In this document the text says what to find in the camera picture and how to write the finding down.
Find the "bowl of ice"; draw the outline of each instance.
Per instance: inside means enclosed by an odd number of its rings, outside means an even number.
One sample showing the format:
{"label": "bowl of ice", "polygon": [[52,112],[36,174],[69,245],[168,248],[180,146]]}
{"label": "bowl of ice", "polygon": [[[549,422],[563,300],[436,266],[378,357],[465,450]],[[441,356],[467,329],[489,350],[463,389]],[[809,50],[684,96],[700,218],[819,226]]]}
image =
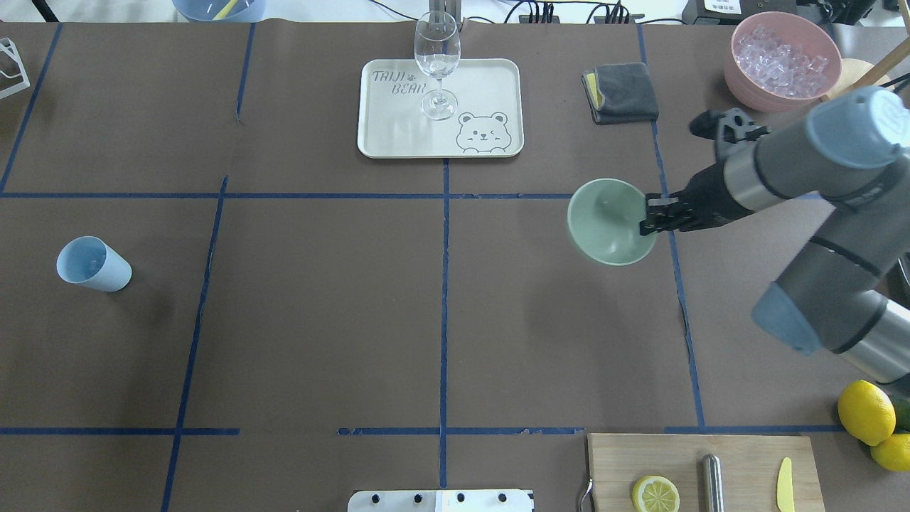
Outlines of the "bowl of ice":
{"label": "bowl of ice", "polygon": [[812,103],[841,75],[841,52],[824,30],[797,15],[751,15],[733,31],[723,77],[737,99],[762,112]]}

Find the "glass base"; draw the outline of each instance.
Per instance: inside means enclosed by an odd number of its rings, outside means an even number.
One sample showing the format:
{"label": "glass base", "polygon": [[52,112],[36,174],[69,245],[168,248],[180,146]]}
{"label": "glass base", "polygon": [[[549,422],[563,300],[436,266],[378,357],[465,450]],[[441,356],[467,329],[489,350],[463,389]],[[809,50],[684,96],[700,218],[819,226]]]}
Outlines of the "glass base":
{"label": "glass base", "polygon": [[420,110],[434,121],[451,118],[458,111],[458,99],[452,91],[442,89],[442,94],[432,90],[420,101]]}

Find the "ice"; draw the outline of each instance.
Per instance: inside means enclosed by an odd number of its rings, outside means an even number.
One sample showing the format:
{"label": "ice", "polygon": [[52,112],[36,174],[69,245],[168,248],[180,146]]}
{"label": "ice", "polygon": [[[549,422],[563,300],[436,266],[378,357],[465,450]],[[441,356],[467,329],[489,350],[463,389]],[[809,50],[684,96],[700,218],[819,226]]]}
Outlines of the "ice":
{"label": "ice", "polygon": [[749,78],[778,96],[817,96],[828,83],[823,74],[828,59],[806,55],[802,46],[785,43],[763,25],[736,41],[733,56]]}

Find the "bear drawing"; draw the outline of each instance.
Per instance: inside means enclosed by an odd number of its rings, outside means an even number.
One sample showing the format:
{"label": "bear drawing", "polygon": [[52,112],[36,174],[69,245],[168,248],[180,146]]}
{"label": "bear drawing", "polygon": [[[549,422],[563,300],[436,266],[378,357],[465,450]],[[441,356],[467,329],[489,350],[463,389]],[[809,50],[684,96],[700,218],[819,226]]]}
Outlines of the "bear drawing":
{"label": "bear drawing", "polygon": [[494,112],[489,117],[475,117],[470,112],[459,114],[461,131],[456,141],[465,153],[505,153],[511,144],[511,135],[506,129],[506,115]]}

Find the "pink bowl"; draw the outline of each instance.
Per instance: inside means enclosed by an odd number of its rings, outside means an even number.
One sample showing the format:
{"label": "pink bowl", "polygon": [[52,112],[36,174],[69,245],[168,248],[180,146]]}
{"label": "pink bowl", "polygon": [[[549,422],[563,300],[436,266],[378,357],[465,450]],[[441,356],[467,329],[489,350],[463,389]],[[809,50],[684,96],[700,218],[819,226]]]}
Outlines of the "pink bowl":
{"label": "pink bowl", "polygon": [[[758,25],[773,29],[789,45],[801,45],[803,52],[808,56],[823,56],[828,59],[828,65],[822,73],[828,79],[828,86],[816,96],[793,98],[778,96],[753,82],[736,64],[733,47],[740,37],[750,34]],[[805,18],[776,11],[751,15],[736,27],[723,66],[723,78],[733,95],[746,106],[762,112],[785,112],[812,103],[824,96],[840,76],[841,52],[831,37]]]}

